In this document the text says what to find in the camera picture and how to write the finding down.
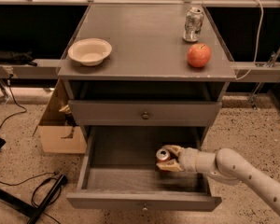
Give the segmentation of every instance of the red apple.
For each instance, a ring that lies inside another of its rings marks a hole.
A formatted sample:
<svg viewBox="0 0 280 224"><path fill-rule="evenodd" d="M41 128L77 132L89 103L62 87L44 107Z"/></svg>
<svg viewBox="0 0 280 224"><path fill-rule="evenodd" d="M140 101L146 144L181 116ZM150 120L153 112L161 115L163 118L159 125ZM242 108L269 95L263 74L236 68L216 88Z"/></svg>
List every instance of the red apple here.
<svg viewBox="0 0 280 224"><path fill-rule="evenodd" d="M188 49L188 64L193 67L204 67L211 59L210 48L203 43L197 43Z"/></svg>

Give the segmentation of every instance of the can lid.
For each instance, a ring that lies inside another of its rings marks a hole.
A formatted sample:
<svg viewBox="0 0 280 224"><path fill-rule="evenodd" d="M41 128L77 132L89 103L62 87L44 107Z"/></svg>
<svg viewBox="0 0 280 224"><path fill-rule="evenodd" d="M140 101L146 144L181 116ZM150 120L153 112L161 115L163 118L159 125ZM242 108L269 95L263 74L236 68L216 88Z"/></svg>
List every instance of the can lid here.
<svg viewBox="0 0 280 224"><path fill-rule="evenodd" d="M190 11L190 12L193 12L193 13L197 13L197 14L200 14L200 13L203 12L203 11L202 11L200 8L198 8L198 7L192 7L189 11Z"/></svg>
<svg viewBox="0 0 280 224"><path fill-rule="evenodd" d="M160 148L156 153L156 157L158 161L168 161L170 159L170 152L165 148Z"/></svg>

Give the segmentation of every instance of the cardboard box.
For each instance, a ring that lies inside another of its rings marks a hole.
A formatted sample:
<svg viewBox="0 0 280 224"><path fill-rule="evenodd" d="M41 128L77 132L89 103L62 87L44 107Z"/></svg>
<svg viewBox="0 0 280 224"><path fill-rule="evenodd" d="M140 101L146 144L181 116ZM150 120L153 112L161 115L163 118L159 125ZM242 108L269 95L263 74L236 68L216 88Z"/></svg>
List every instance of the cardboard box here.
<svg viewBox="0 0 280 224"><path fill-rule="evenodd" d="M58 80L37 127L44 152L85 153L86 142L80 127L68 125L65 114L59 112L67 102L63 83Z"/></svg>

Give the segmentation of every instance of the terrazzo floor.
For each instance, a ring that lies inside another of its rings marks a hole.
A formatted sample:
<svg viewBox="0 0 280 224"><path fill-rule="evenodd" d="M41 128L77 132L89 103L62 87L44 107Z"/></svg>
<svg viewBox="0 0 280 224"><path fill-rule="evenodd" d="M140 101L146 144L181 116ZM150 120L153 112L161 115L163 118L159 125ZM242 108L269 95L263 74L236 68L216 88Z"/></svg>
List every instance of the terrazzo floor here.
<svg viewBox="0 0 280 224"><path fill-rule="evenodd" d="M7 120L0 130L0 137L7 141L0 151L0 180L18 183L28 177L53 171L66 175L69 182L63 187L61 196L46 209L46 213L62 224L280 223L280 217L245 184L230 187L211 179L212 195L222 198L222 204L213 212L75 209L65 195L76 189L83 155L44 153L38 132L33 135L50 92L15 89L14 93L18 103L24 105L28 112ZM6 116L20 110L12 101L5 105L1 104L2 101L0 97L0 124ZM258 109L253 110L246 96L225 96L223 107L205 138L203 149L216 151L222 147L233 148L280 182L280 106L271 94L259 96L257 105ZM46 177L33 179L17 187L0 184L0 189L30 203L33 191ZM36 199L41 201L46 193L46 188L41 189ZM0 202L0 224L27 221L27 217ZM57 222L43 215L37 223Z"/></svg>

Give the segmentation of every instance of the ceramic bowl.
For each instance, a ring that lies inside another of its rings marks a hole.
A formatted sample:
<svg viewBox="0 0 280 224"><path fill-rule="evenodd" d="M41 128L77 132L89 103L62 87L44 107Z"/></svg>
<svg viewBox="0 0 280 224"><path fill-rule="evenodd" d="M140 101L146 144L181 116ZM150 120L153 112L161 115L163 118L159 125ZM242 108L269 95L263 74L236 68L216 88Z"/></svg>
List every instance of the ceramic bowl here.
<svg viewBox="0 0 280 224"><path fill-rule="evenodd" d="M111 45L97 38L75 42L68 50L69 57L87 66L101 63L112 51Z"/></svg>

